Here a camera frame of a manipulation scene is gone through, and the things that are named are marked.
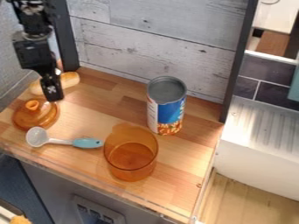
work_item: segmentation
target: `tin can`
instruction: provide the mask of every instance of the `tin can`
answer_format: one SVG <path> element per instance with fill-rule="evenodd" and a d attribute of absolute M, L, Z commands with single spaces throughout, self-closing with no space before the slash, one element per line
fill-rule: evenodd
<path fill-rule="evenodd" d="M 187 87 L 178 78 L 161 76 L 148 84 L 148 125 L 159 135 L 182 129 Z"/>

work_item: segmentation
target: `wooden wall panel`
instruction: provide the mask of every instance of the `wooden wall panel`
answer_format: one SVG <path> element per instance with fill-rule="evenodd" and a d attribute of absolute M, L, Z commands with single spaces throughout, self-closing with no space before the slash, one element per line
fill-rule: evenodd
<path fill-rule="evenodd" d="M 236 50 L 247 0 L 110 0 L 111 24 Z"/>
<path fill-rule="evenodd" d="M 223 102 L 248 0 L 67 0 L 81 65 Z"/>
<path fill-rule="evenodd" d="M 222 102 L 234 52 L 85 19 L 73 18 L 73 25 L 76 40 L 84 42 L 83 62 L 131 74 L 132 79 L 173 75 L 190 94 Z"/>

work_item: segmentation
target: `white spoon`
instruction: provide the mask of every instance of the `white spoon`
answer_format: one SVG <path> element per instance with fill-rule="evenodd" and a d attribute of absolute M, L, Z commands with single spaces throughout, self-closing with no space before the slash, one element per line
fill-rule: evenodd
<path fill-rule="evenodd" d="M 61 140 L 50 138 L 46 130 L 40 127 L 33 127 L 26 134 L 26 142 L 32 147 L 40 147 L 44 144 L 67 144 L 81 149 L 93 149 L 103 145 L 103 142 L 94 138 L 76 138 L 74 140 Z"/>

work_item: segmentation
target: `white wall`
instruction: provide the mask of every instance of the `white wall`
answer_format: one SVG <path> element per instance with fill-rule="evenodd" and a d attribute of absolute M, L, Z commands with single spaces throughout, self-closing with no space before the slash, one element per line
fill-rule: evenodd
<path fill-rule="evenodd" d="M 81 65 L 222 102 L 247 0 L 67 0 Z"/>
<path fill-rule="evenodd" d="M 20 30 L 12 6 L 0 1 L 0 111 L 21 94 L 36 74 L 22 70 L 11 43 L 11 35 Z"/>

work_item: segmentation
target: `can label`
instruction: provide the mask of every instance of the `can label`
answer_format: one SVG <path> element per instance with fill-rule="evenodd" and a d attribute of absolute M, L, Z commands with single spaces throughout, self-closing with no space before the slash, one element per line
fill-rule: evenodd
<path fill-rule="evenodd" d="M 185 97 L 179 101 L 157 104 L 148 96 L 148 125 L 159 135 L 172 135 L 182 129 Z"/>

